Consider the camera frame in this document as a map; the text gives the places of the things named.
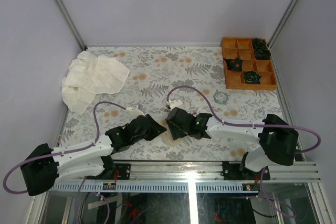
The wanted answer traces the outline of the beige round jewelry case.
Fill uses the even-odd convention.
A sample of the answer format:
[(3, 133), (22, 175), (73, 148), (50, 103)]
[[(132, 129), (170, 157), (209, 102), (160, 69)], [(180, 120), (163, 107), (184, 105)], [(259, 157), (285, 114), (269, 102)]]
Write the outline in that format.
[(173, 136), (170, 132), (170, 129), (166, 123), (165, 120), (162, 120), (160, 122), (160, 124), (166, 128), (166, 131), (164, 133), (161, 134), (161, 137), (162, 137), (162, 142), (164, 144), (166, 144), (167, 146), (170, 146), (170, 147), (175, 147), (175, 146), (178, 146), (180, 144), (183, 143), (183, 140), (181, 138), (177, 139), (177, 140), (173, 140)]

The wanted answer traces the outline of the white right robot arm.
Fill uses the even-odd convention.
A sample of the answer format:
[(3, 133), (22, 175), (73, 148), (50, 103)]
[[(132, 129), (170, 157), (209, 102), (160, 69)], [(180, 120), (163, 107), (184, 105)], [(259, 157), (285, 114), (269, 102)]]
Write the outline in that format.
[(225, 162), (223, 172), (228, 180), (252, 180), (261, 177), (261, 170), (269, 165), (291, 166), (295, 160), (298, 132), (274, 114), (263, 120), (218, 121), (209, 113), (196, 116), (180, 108), (173, 108), (167, 118), (173, 140), (189, 136), (195, 139), (232, 138), (258, 145), (245, 152), (240, 164)]

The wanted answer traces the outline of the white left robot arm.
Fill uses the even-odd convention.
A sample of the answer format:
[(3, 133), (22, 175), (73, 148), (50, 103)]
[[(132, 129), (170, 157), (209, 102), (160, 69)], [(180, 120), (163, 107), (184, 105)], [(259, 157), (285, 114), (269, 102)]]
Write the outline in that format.
[(76, 177), (109, 179), (115, 172), (112, 154), (125, 151), (140, 140), (151, 141), (164, 132), (166, 128), (147, 114), (107, 130), (97, 141), (55, 148), (38, 145), (20, 166), (27, 193), (36, 196), (55, 183)]

